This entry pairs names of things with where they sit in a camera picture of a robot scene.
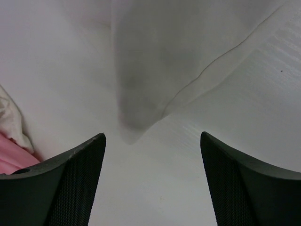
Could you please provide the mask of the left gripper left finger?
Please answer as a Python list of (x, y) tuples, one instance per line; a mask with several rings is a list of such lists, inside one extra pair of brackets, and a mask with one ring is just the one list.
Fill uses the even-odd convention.
[(2, 226), (86, 226), (106, 148), (100, 133), (36, 165), (0, 176)]

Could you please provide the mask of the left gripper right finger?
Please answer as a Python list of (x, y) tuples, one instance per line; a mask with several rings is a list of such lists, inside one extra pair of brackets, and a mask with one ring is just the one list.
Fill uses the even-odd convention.
[(301, 174), (202, 132), (200, 149), (217, 225), (299, 226)]

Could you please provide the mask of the pink t-shirt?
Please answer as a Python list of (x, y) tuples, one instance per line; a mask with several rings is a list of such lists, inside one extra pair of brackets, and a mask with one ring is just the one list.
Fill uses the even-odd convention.
[(10, 175), (40, 163), (33, 155), (19, 147), (11, 140), (0, 135), (0, 173)]

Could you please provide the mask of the white and green t-shirt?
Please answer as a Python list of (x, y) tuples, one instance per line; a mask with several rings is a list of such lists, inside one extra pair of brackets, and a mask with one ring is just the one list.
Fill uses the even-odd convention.
[(219, 84), (283, 19), (286, 0), (3, 0), (0, 81), (34, 123), (91, 120), (115, 79), (135, 140)]

